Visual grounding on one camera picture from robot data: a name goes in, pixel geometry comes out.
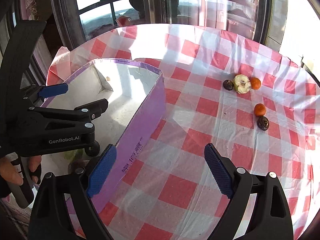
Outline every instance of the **purple cardboard box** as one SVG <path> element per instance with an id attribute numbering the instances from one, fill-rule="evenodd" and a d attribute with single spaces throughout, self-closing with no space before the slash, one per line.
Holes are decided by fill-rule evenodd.
<path id="1" fill-rule="evenodd" d="M 109 102 L 106 112 L 92 121 L 100 153 L 110 143 L 117 149 L 115 164 L 100 193 L 92 198 L 99 213 L 165 112 L 163 74 L 149 64 L 133 60 L 95 59 L 78 69 L 65 83 L 69 91 L 46 100 L 44 107 L 74 109 L 102 98 Z M 75 151 L 44 155 L 43 174 L 46 169 L 56 176 L 67 174 L 70 155 L 74 154 Z M 74 213 L 71 201 L 67 204 L 70 213 Z"/>

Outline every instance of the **table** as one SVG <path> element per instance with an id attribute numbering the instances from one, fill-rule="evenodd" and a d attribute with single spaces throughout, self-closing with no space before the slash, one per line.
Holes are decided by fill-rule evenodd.
<path id="1" fill-rule="evenodd" d="M 203 158 L 212 142 L 253 174 L 274 171 L 287 197 L 295 239 L 320 208 L 320 89 L 309 74 L 271 49 L 227 31 L 191 25 L 138 25 L 104 33 L 72 52 L 61 48 L 47 84 L 95 58 L 146 62 L 164 73 L 166 113 L 105 207 L 96 207 L 115 240 L 206 240 L 228 204 Z M 235 73 L 258 77 L 259 90 L 222 87 Z M 270 128 L 256 124 L 263 103 Z M 253 195 L 237 236 L 245 232 Z"/>

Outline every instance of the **finger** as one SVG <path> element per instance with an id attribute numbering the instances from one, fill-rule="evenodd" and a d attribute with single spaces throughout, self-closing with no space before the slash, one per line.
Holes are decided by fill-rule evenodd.
<path id="1" fill-rule="evenodd" d="M 23 179 L 6 157 L 0 159 L 0 175 L 8 182 L 20 186 L 23 184 Z"/>
<path id="2" fill-rule="evenodd" d="M 28 162 L 29 170 L 31 172 L 35 172 L 40 163 L 41 163 L 41 155 L 30 157 Z"/>
<path id="3" fill-rule="evenodd" d="M 36 184 L 38 183 L 38 177 L 37 176 L 32 176 L 31 179 L 32 179 L 32 181 L 34 183 L 36 183 Z"/>

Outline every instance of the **mandarin orange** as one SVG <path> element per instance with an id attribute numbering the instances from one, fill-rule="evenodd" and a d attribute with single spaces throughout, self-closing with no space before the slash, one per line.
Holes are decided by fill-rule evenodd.
<path id="1" fill-rule="evenodd" d="M 263 104 L 256 104 L 254 114 L 256 116 L 264 116 L 266 114 L 266 107 Z"/>
<path id="2" fill-rule="evenodd" d="M 261 87 L 261 81 L 259 78 L 250 78 L 251 88 L 257 90 Z"/>

